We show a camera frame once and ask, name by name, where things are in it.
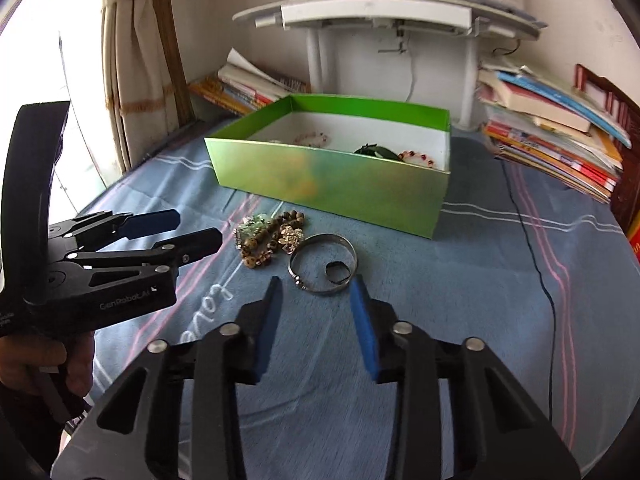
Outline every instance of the open box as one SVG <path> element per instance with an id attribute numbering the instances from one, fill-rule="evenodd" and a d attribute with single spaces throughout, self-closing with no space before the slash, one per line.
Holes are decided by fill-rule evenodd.
<path id="1" fill-rule="evenodd" d="M 292 143 L 309 134 L 322 148 Z M 205 139 L 221 186 L 431 238 L 449 181 L 449 113 L 367 98 L 291 95 Z M 426 153 L 433 168 L 355 152 Z"/>

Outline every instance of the curtain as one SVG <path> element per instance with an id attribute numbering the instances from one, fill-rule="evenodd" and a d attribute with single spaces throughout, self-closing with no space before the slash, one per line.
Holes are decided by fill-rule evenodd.
<path id="1" fill-rule="evenodd" d="M 178 128 L 152 0 L 102 0 L 102 71 L 123 171 Z"/>

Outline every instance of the blue gripper pad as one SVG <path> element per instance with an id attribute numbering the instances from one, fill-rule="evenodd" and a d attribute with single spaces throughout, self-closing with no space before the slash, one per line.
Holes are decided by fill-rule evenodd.
<path id="1" fill-rule="evenodd" d="M 242 332 L 254 340 L 253 375 L 256 383 L 269 367 L 271 348 L 276 338 L 276 329 L 282 311 L 282 282 L 273 276 L 269 282 L 267 292 L 259 301 L 242 306 L 236 323 L 242 327 Z"/>
<path id="2" fill-rule="evenodd" d="M 175 209 L 128 217 L 118 229 L 118 235 L 129 240 L 173 231 L 180 225 L 180 213 Z"/>
<path id="3" fill-rule="evenodd" d="M 380 374 L 380 353 L 370 316 L 371 298 L 361 275 L 358 274 L 351 281 L 349 293 L 351 314 L 353 315 L 353 323 L 356 326 L 356 334 L 360 342 L 364 366 L 371 378 L 377 382 Z"/>

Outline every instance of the white shelf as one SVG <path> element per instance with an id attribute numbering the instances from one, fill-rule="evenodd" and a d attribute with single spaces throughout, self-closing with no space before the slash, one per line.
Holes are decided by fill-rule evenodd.
<path id="1" fill-rule="evenodd" d="M 537 40 L 541 27 L 514 14 L 463 0 L 286 0 L 238 12 L 256 27 L 402 27 L 453 36 Z"/>
<path id="2" fill-rule="evenodd" d="M 535 41 L 545 25 L 463 0 L 286 0 L 233 16 L 255 27 L 306 28 L 309 80 L 313 92 L 324 92 L 319 30 L 328 27 L 384 27 L 439 32 L 466 38 L 462 111 L 457 126 L 469 129 L 478 79 L 478 43 L 484 36 Z"/>

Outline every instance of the white wall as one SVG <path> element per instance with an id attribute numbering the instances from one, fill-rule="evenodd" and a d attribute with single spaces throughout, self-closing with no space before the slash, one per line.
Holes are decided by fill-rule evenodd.
<path id="1" fill-rule="evenodd" d="M 574 80 L 576 63 L 617 85 L 640 104 L 640 48 L 610 0 L 526 0 L 527 10 L 549 23 L 522 57 Z"/>
<path id="2" fill-rule="evenodd" d="M 245 8 L 279 0 L 173 0 L 178 43 L 187 80 L 217 70 L 231 46 L 254 62 L 308 80 L 305 33 L 276 27 L 254 29 L 232 23 Z M 524 42 L 521 56 L 573 81 L 581 62 L 611 79 L 640 103 L 640 49 L 609 0 L 526 0 L 527 10 L 550 24 L 537 43 Z M 411 85 L 408 54 L 379 54 L 398 46 L 390 30 L 323 31 L 324 54 L 333 45 L 337 78 L 332 90 L 404 100 Z M 493 48 L 487 43 L 485 48 Z M 460 113 L 464 43 L 414 32 L 413 102 Z"/>

